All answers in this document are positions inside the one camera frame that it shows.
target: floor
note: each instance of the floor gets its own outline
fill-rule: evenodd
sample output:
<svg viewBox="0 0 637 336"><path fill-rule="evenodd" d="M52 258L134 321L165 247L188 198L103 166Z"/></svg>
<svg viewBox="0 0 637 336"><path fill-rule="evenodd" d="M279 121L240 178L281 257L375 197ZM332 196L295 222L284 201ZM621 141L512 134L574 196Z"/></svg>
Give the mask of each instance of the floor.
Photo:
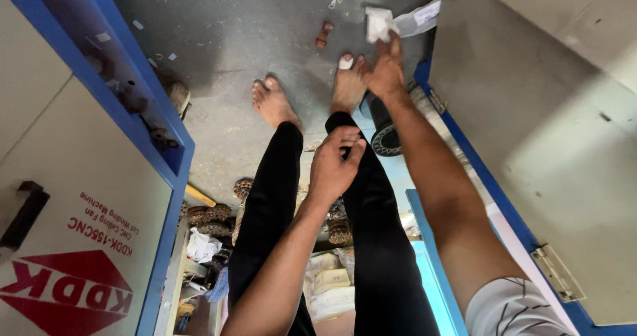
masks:
<svg viewBox="0 0 637 336"><path fill-rule="evenodd" d="M364 7L390 8L398 16L429 1L343 0L335 9L327 7L331 0L115 3L127 22L137 20L143 25L139 30L131 24L131 30L144 53L159 66L158 72L185 81L191 89L192 109L184 121L196 143L190 182L215 201L237 206L233 185L241 177L254 176L273 134L251 108L251 82L274 73L303 121L305 143L323 139L339 56L349 51L373 59L375 54L374 46L365 40ZM318 49L314 39L324 20L336 28L327 47ZM411 78L430 47L431 34L404 39L407 76ZM177 57L169 60L172 53ZM370 137L371 120L358 114L355 119ZM312 155L303 153L301 158L300 190L307 188ZM397 163L396 168L405 172L401 160L398 157L389 164ZM404 179L404 173L397 179Z"/></svg>

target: red diamond logo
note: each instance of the red diamond logo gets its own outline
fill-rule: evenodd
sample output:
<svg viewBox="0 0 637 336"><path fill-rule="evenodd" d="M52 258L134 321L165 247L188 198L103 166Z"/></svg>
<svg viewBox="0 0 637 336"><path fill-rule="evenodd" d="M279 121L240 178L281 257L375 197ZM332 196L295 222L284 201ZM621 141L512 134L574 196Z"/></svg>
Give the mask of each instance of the red diamond logo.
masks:
<svg viewBox="0 0 637 336"><path fill-rule="evenodd" d="M132 289L102 250L21 259L41 267L13 261L17 281L0 288L0 299L49 335L88 336L127 316ZM52 277L52 270L65 275ZM52 292L44 298L52 301L41 299L48 284ZM23 290L27 296L10 295Z"/></svg>

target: black handle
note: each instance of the black handle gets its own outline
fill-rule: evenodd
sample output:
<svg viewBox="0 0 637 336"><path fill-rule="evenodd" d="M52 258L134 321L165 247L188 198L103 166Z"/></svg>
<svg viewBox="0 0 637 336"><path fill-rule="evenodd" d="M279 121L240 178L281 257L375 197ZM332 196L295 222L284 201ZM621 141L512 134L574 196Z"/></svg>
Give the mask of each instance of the black handle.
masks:
<svg viewBox="0 0 637 336"><path fill-rule="evenodd" d="M44 205L51 198L50 195L44 193L44 188L40 187L36 182L22 182L19 191L30 192L27 200L18 211L9 228L4 232L0 239L0 247L9 248L13 251L20 249L24 238L27 237L29 230L36 222Z"/></svg>

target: foot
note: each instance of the foot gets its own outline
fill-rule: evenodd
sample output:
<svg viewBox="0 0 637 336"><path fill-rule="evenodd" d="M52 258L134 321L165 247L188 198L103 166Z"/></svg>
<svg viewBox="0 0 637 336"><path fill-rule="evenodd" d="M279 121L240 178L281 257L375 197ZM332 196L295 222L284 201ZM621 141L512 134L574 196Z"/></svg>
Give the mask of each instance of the foot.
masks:
<svg viewBox="0 0 637 336"><path fill-rule="evenodd" d="M329 108L329 113L347 112L352 114L361 103L367 86L362 81L362 75L371 69L364 56L356 59L352 68L353 58L350 53L341 57L338 63L338 71L334 78L334 99Z"/></svg>
<svg viewBox="0 0 637 336"><path fill-rule="evenodd" d="M292 122L301 132L301 121L287 101L285 92L278 80L268 76L263 87L261 82L252 84L252 107L269 123L277 128L283 122Z"/></svg>

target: leg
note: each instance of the leg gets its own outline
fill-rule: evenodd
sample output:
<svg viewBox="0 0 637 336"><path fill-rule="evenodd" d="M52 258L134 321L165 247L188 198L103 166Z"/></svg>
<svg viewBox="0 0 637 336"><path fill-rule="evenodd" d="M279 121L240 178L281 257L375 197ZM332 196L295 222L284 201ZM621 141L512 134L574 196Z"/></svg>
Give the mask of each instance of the leg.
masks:
<svg viewBox="0 0 637 336"><path fill-rule="evenodd" d="M325 123L328 133L338 126L356 125L350 114L364 87L361 91L360 85L345 81L360 79L364 64L359 60L353 70L337 72L332 115ZM394 191L369 145L343 201L356 255L355 332L437 335L438 325L422 287L415 254L398 218Z"/></svg>
<svg viewBox="0 0 637 336"><path fill-rule="evenodd" d="M228 266L229 306L233 307L290 225L299 186L299 158L303 135L298 118L274 77L269 91L254 87L254 107L276 128L261 159L245 205L241 231ZM291 335L314 335L312 321L301 297Z"/></svg>

